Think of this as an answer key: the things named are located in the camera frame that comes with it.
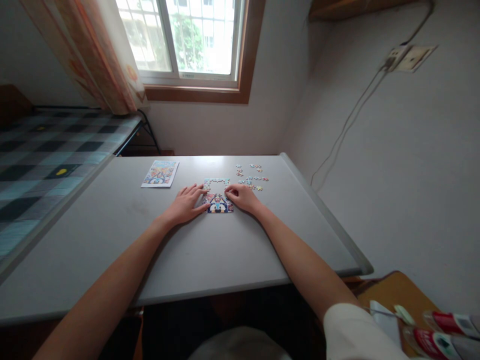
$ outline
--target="white sleeve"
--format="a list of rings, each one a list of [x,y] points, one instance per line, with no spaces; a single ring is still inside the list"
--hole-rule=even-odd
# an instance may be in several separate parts
[[[408,360],[362,308],[336,304],[323,318],[328,360]]]

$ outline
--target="wall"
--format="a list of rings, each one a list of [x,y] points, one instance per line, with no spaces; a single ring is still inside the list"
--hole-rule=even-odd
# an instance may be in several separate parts
[[[84,102],[18,0],[0,1],[0,69],[35,105]]]
[[[267,1],[249,105],[152,101],[148,116],[160,146],[177,155],[276,154],[331,29],[308,25],[309,6]],[[83,105],[18,0],[0,2],[0,23],[3,77],[35,105]]]
[[[382,59],[426,12],[415,4],[335,25],[282,145],[309,181]],[[478,39],[478,1],[438,0],[413,42],[438,49],[416,73],[384,79],[318,191],[373,277],[401,270],[441,309],[471,313],[480,313]]]

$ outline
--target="wall switch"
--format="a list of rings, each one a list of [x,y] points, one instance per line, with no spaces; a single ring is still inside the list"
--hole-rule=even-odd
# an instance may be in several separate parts
[[[438,45],[412,46],[394,70],[408,73],[415,72],[437,47]]]
[[[405,55],[412,48],[411,45],[401,45],[399,47],[394,47],[388,53],[387,57],[383,61],[381,67],[387,72],[392,72],[398,66],[400,61],[405,57]]]

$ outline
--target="red bottle label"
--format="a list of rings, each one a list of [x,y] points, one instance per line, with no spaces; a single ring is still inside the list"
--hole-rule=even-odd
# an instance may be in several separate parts
[[[442,354],[442,352],[435,345],[434,332],[416,328],[413,330],[416,343],[421,349],[428,355],[429,358],[438,360],[449,360],[448,357]]]
[[[457,325],[454,315],[452,313],[442,313],[434,311],[432,313],[436,324],[444,333],[465,335],[462,329]]]

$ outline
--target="white table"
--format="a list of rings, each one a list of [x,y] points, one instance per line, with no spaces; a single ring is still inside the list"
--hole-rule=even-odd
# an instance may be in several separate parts
[[[154,160],[180,161],[171,188],[140,188]],[[236,176],[236,164],[244,177]],[[249,164],[259,164],[258,173]],[[161,214],[179,189],[204,178],[247,176],[283,222],[340,275],[372,266],[285,155],[114,158],[0,285],[0,324],[65,314]],[[169,235],[133,305],[285,284],[267,235],[248,213],[201,214]]]

